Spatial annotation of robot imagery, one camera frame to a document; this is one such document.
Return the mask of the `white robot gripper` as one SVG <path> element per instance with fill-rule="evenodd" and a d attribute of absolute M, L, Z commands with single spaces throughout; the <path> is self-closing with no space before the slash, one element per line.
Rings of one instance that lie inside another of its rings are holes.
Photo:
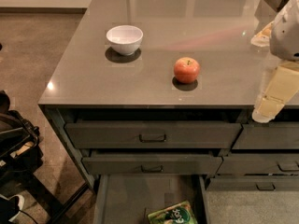
<path fill-rule="evenodd" d="M 268 123 L 299 92 L 299 62 L 291 62 L 299 60 L 299 0 L 289 0 L 250 43 L 256 47 L 270 44 L 273 55 L 288 60 L 273 71 L 251 115 L 256 122 Z"/>

